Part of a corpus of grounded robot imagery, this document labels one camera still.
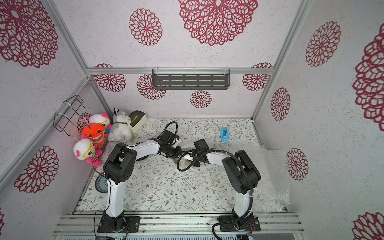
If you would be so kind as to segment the clear bubble wrap sheet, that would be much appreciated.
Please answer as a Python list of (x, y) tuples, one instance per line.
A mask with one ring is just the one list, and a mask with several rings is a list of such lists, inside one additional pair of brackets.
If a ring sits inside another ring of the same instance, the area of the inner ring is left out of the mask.
[[(282, 212), (286, 194), (274, 186), (270, 168), (263, 149), (251, 139), (223, 142), (207, 139), (210, 148), (235, 153), (244, 150), (261, 174), (261, 180), (254, 190), (252, 210), (256, 213)], [(224, 167), (202, 163), (180, 172), (172, 160), (165, 178), (169, 184), (166, 195), (170, 197), (165, 208), (172, 211), (230, 212), (236, 201), (237, 192), (232, 188)]]

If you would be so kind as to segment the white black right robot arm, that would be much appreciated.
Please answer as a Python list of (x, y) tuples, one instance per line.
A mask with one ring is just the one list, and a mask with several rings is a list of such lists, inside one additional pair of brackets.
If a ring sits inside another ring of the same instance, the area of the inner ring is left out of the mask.
[[(182, 169), (180, 162), (185, 156), (190, 156), (193, 161)], [(237, 192), (236, 203), (233, 208), (235, 219), (244, 219), (251, 215), (253, 206), (253, 194), (261, 174), (244, 150), (235, 153), (211, 148), (205, 151), (182, 151), (176, 162), (180, 172), (189, 170), (201, 159), (206, 159), (209, 164), (223, 166), (232, 188)]]

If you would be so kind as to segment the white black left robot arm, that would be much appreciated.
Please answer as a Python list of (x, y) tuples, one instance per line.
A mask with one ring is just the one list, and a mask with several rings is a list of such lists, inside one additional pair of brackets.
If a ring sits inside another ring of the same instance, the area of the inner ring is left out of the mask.
[(106, 214), (117, 218), (124, 212), (125, 182), (131, 177), (136, 160), (142, 160), (150, 155), (164, 154), (167, 158), (181, 155), (181, 147), (167, 143), (148, 140), (134, 146), (118, 143), (112, 149), (103, 169), (108, 179), (108, 206)]

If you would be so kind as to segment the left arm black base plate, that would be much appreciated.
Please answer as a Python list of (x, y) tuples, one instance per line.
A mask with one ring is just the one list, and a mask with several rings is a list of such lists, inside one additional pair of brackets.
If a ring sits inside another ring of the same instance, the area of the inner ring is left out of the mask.
[(125, 212), (123, 211), (117, 217), (111, 217), (106, 211), (103, 211), (97, 233), (137, 233), (141, 218), (138, 216), (126, 217), (124, 214)]

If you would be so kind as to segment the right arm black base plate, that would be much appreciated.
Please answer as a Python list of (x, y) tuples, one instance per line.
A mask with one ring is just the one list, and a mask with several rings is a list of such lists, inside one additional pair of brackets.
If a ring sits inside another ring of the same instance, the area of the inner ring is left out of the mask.
[(217, 218), (220, 223), (221, 232), (259, 232), (261, 225), (259, 219), (250, 213), (247, 217), (239, 220), (239, 216), (235, 211), (230, 216), (219, 216)]

